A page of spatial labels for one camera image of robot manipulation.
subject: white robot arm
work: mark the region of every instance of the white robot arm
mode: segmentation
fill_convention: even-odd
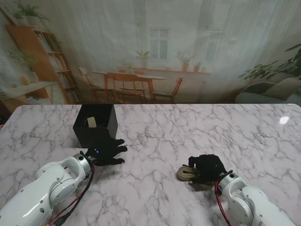
[[[279,207],[272,204],[266,194],[249,186],[235,173],[230,173],[218,184],[228,202],[233,217],[247,226],[296,226]]]
[[[36,173],[37,179],[23,187],[0,211],[0,225],[45,226],[53,207],[70,196],[90,172],[90,164],[81,154],[44,165]]]

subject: marble table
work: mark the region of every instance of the marble table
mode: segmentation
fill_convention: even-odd
[[[78,153],[80,105],[24,105],[0,131],[0,209],[45,163]],[[301,222],[301,109],[296,105],[116,105],[126,162],[99,167],[64,226],[226,225],[212,191],[176,179],[213,153]],[[55,211],[73,198],[60,203]]]

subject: black cube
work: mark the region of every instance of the black cube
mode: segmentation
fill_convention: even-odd
[[[94,117],[96,128],[90,128],[87,118]],[[107,138],[116,138],[118,124],[114,105],[82,105],[73,130],[82,148],[101,146]]]

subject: printed backdrop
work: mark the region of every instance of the printed backdrop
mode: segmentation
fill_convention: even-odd
[[[301,104],[301,0],[0,0],[0,9],[2,114],[22,104]]]

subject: black glove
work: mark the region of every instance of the black glove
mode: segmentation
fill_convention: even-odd
[[[203,184],[215,182],[221,173],[227,173],[220,158],[214,154],[202,154],[199,157],[190,157],[188,165],[199,170],[200,175],[192,180],[193,183]]]
[[[92,145],[92,148],[88,149],[86,156],[96,158],[96,160],[93,161],[95,166],[122,164],[125,161],[123,159],[114,159],[114,156],[127,151],[127,147],[120,146],[123,143],[123,139],[115,140],[108,137],[104,143],[99,144],[95,142],[95,145]]]

